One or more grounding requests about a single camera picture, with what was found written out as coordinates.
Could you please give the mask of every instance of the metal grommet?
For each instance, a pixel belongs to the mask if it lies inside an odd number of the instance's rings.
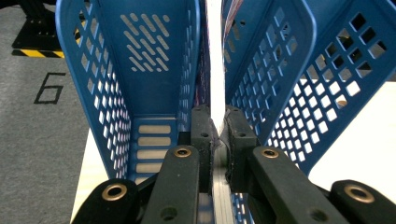
[[[188,148],[179,148],[174,152],[175,156],[179,157],[179,158],[186,158],[189,157],[191,155],[191,150],[189,150]]]
[[[375,200],[372,193],[357,185],[346,185],[344,191],[349,197],[361,203],[372,203]]]
[[[262,155],[266,158],[277,158],[279,156],[279,153],[277,153],[277,151],[270,149],[270,148],[266,148],[262,150]]]
[[[102,192],[102,198],[105,199],[106,201],[116,201],[120,198],[122,198],[126,192],[127,188],[125,185],[116,183],[107,186],[105,190]]]

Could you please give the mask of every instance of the perforated basket wall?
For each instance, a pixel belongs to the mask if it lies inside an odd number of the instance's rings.
[[[198,1],[60,0],[56,25],[109,177],[158,172],[190,128]]]
[[[389,0],[244,1],[225,43],[228,103],[308,174],[394,73],[394,18]],[[235,219],[249,223],[245,197]]]

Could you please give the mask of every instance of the yellow and black hazard stripe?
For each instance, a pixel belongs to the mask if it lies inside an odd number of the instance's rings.
[[[34,58],[64,58],[64,53],[61,50],[14,49],[12,55]]]

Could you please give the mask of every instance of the gray floor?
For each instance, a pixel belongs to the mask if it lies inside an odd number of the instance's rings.
[[[24,21],[0,9],[0,223],[68,223],[89,128],[63,59],[11,56]],[[47,73],[58,103],[34,104]]]

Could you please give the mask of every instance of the blue plastic basket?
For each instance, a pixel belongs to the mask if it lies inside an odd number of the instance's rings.
[[[190,128],[198,1],[60,0],[58,36],[109,177],[141,182]]]
[[[227,102],[308,175],[394,73],[395,18],[390,0],[244,1],[225,43]],[[250,223],[245,197],[233,195],[235,219]]]

